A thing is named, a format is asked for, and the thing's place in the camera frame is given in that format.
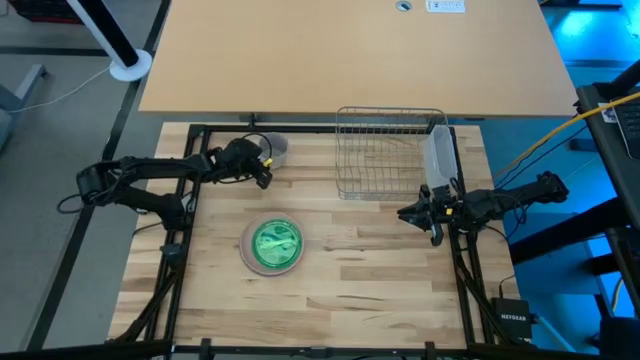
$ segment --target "green bowl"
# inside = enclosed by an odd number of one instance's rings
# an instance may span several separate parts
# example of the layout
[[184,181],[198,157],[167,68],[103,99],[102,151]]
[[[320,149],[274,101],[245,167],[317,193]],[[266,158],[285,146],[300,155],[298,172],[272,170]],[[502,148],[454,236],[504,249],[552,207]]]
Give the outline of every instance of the green bowl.
[[272,219],[254,232],[251,247],[253,256],[263,266],[287,269],[302,253],[302,233],[288,219]]

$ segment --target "white label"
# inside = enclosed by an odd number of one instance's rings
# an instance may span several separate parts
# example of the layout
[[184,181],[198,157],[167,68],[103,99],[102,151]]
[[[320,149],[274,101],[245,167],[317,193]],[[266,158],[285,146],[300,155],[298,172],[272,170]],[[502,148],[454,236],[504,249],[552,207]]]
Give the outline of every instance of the white label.
[[[598,103],[598,106],[607,105],[606,103]],[[618,122],[618,115],[614,108],[608,108],[601,111],[604,122],[616,124]]]
[[464,0],[427,1],[427,11],[435,13],[464,13]]

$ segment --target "wire dish rack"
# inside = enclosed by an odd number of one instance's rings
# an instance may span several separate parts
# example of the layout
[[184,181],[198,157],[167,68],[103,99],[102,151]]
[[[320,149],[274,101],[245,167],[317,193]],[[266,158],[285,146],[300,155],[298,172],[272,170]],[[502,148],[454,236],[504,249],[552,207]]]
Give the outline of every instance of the wire dish rack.
[[447,116],[430,108],[346,106],[336,113],[336,183],[343,200],[415,201],[425,143]]

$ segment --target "wooden tabletop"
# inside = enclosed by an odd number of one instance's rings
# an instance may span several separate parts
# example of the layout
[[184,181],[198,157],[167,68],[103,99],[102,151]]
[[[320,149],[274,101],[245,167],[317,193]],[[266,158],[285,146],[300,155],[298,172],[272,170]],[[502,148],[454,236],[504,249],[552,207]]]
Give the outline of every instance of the wooden tabletop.
[[[156,156],[181,157],[188,127],[165,123]],[[467,189],[491,188],[479,128],[456,127],[456,133]],[[211,145],[239,135],[214,133]],[[465,348],[448,237],[432,247],[430,234],[397,220],[396,210],[407,203],[340,200],[333,134],[286,136],[287,165],[273,171],[267,190],[253,182],[202,186],[177,343],[208,337],[232,346],[420,348],[434,341],[439,348]],[[170,180],[148,185],[154,193],[174,189]],[[305,239],[301,262],[273,278],[251,272],[238,253],[243,229],[267,211],[292,216]],[[157,221],[141,216],[138,227]],[[491,225],[502,229],[501,222]],[[164,234],[155,227],[134,237],[109,336],[121,334],[151,297]],[[507,243],[483,231],[478,248],[487,295],[497,296],[498,282],[513,274]],[[518,297],[514,281],[504,288]],[[470,302],[482,341],[479,312]],[[160,337],[165,323],[161,316]]]
[[350,105],[463,117],[568,117],[575,89],[536,0],[180,0],[148,112],[333,114]]

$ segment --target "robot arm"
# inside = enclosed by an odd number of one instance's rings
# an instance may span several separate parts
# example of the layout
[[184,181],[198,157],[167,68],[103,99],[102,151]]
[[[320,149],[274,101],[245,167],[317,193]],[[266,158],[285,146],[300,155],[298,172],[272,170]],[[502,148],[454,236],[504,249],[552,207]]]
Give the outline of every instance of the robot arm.
[[487,222],[502,219],[508,211],[536,202],[560,203],[567,199],[568,194],[562,180],[548,171],[538,175],[535,182],[511,190],[461,193],[458,189],[454,196],[448,185],[433,189],[433,194],[428,186],[423,185],[418,202],[398,210],[398,218],[424,231],[431,230],[431,243],[438,246],[444,236],[441,224],[453,224],[463,231],[479,231]]
[[178,195],[156,195],[131,184],[143,179],[186,178],[214,184],[225,179],[255,179],[260,188],[266,189],[272,178],[268,167],[271,159],[262,163],[258,159],[261,153],[258,145],[238,138],[225,149],[215,148],[206,154],[191,155],[185,159],[124,157],[118,161],[99,162],[80,171],[76,182],[85,205],[116,203],[153,211],[160,216],[166,230],[182,230],[188,224]]

